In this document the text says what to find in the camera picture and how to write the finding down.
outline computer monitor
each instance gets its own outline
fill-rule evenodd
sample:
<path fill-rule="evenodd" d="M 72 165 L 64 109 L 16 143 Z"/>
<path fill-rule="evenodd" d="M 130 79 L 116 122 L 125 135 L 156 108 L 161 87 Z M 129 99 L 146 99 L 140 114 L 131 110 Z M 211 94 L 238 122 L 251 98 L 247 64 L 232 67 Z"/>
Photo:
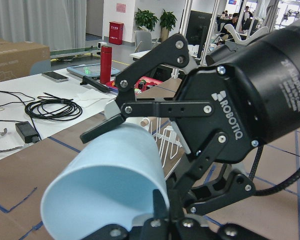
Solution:
<path fill-rule="evenodd" d="M 250 28 L 250 25 L 251 25 L 251 22 L 252 22 L 252 19 L 251 18 L 247 18 L 247 20 L 245 20 L 243 26 L 242 26 L 242 30 L 249 30 Z M 257 28 L 257 24 L 258 24 L 258 20 L 255 19 L 253 21 L 253 25 L 252 25 L 252 29 L 251 29 L 251 32 L 253 33 L 254 31 L 256 31 L 256 28 Z"/>
<path fill-rule="evenodd" d="M 212 13 L 194 11 L 190 12 L 185 38 L 191 45 L 205 44 Z"/>

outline power adapter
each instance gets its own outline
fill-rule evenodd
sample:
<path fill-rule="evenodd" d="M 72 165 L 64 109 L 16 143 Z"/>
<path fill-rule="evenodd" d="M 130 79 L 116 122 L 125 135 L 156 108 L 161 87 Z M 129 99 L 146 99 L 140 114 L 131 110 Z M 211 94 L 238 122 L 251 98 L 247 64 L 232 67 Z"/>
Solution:
<path fill-rule="evenodd" d="M 39 142 L 39 134 L 28 121 L 16 123 L 15 130 L 20 135 L 25 144 L 35 144 Z"/>

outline blue tape line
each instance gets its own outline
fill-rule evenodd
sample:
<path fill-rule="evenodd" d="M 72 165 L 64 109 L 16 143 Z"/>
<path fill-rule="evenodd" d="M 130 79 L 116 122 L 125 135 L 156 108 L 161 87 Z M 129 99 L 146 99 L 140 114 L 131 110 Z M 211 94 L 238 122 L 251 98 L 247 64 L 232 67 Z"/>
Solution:
<path fill-rule="evenodd" d="M 203 217 L 204 217 L 206 220 L 208 220 L 209 222 L 211 222 L 211 223 L 213 223 L 213 224 L 215 224 L 215 225 L 217 225 L 217 226 L 219 226 L 219 227 L 223 226 L 223 224 L 221 224 L 220 222 L 218 222 L 218 221 L 212 219 L 211 217 L 209 217 L 209 216 L 207 216 L 207 215 L 204 215 Z"/>
<path fill-rule="evenodd" d="M 44 225 L 44 223 L 41 221 L 37 225 L 32 226 L 32 228 L 25 235 L 23 235 L 22 237 L 20 237 L 19 240 L 25 239 L 32 231 L 39 230 L 43 225 Z"/>
<path fill-rule="evenodd" d="M 267 144 L 267 146 L 269 146 L 269 147 L 271 147 L 271 148 L 274 148 L 274 149 L 277 149 L 277 150 L 280 150 L 280 151 L 285 152 L 285 153 L 287 153 L 287 154 L 291 154 L 291 155 L 300 157 L 300 155 L 297 154 L 297 153 L 289 152 L 289 151 L 287 151 L 287 150 L 283 150 L 283 149 L 281 149 L 281 148 L 279 148 L 279 147 L 276 147 L 276 146 L 273 146 L 273 145 L 270 145 L 270 144 Z"/>
<path fill-rule="evenodd" d="M 166 125 L 166 124 L 168 124 L 168 120 L 167 121 L 165 121 L 163 124 L 161 124 L 161 126 L 160 126 L 160 128 L 162 128 L 164 125 Z"/>
<path fill-rule="evenodd" d="M 299 142 L 298 142 L 298 133 L 297 131 L 294 131 L 294 139 L 295 139 L 295 153 L 297 154 L 295 156 L 295 163 L 296 163 L 296 169 L 300 168 L 300 159 L 299 159 Z M 299 240 L 300 240 L 300 178 L 296 181 L 296 187 L 297 187 L 297 206 L 298 206 L 298 230 L 299 230 Z"/>
<path fill-rule="evenodd" d="M 204 184 L 206 184 L 207 182 L 209 182 L 209 180 L 210 180 L 210 178 L 212 176 L 212 173 L 215 171 L 215 169 L 216 169 L 216 165 L 213 164 L 212 167 L 211 167 L 211 169 L 210 169 L 210 171 L 209 171 L 209 173 L 208 173 L 208 175 L 206 176 L 206 178 L 204 180 Z"/>
<path fill-rule="evenodd" d="M 67 147 L 68 149 L 71 149 L 71 150 L 77 152 L 77 153 L 80 153 L 80 152 L 81 152 L 80 150 L 76 149 L 75 147 L 70 146 L 70 145 L 64 143 L 63 141 L 60 141 L 60 140 L 58 140 L 58 139 L 55 139 L 55 138 L 52 137 L 52 136 L 48 136 L 48 138 L 51 139 L 52 141 L 55 141 L 55 142 L 58 143 L 58 144 L 61 144 L 62 146 Z"/>
<path fill-rule="evenodd" d="M 170 91 L 170 92 L 173 92 L 173 93 L 176 93 L 176 91 L 172 91 L 172 90 L 170 90 L 170 89 L 164 88 L 164 87 L 159 86 L 159 85 L 157 85 L 157 87 L 158 87 L 158 88 L 161 88 L 161 89 L 164 89 L 164 90 L 167 90 L 167 91 Z"/>
<path fill-rule="evenodd" d="M 15 209 L 16 207 L 18 207 L 25 200 L 27 200 L 30 197 L 30 195 L 34 193 L 35 190 L 37 190 L 37 187 L 35 187 L 22 201 L 20 201 L 17 205 L 13 206 L 10 209 L 6 209 L 2 205 L 0 205 L 0 211 L 3 212 L 3 213 L 5 213 L 5 214 L 10 213 L 13 209 Z"/>

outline person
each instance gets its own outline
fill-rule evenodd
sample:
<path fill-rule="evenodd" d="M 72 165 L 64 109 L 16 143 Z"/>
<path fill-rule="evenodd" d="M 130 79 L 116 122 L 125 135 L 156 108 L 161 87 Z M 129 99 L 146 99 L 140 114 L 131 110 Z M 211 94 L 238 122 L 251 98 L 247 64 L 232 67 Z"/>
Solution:
<path fill-rule="evenodd" d="M 236 12 L 232 15 L 232 19 L 229 19 L 228 21 L 225 22 L 223 28 L 220 31 L 221 33 L 220 37 L 223 41 L 227 40 L 230 37 L 230 34 L 228 33 L 227 29 L 225 29 L 225 25 L 231 24 L 234 28 L 236 28 L 238 18 L 239 18 L 239 13 Z"/>
<path fill-rule="evenodd" d="M 249 6 L 245 7 L 245 11 L 244 11 L 244 16 L 243 16 L 243 23 L 249 19 L 249 18 L 253 18 L 254 15 L 249 11 Z"/>

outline red thermos bottle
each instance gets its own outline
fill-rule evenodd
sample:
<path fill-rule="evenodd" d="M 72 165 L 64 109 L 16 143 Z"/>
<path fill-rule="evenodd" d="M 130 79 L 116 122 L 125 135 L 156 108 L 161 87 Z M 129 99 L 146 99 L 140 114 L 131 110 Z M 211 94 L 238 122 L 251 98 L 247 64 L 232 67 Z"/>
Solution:
<path fill-rule="evenodd" d="M 100 62 L 100 83 L 106 84 L 110 82 L 112 63 L 112 47 L 101 47 L 101 62 Z"/>

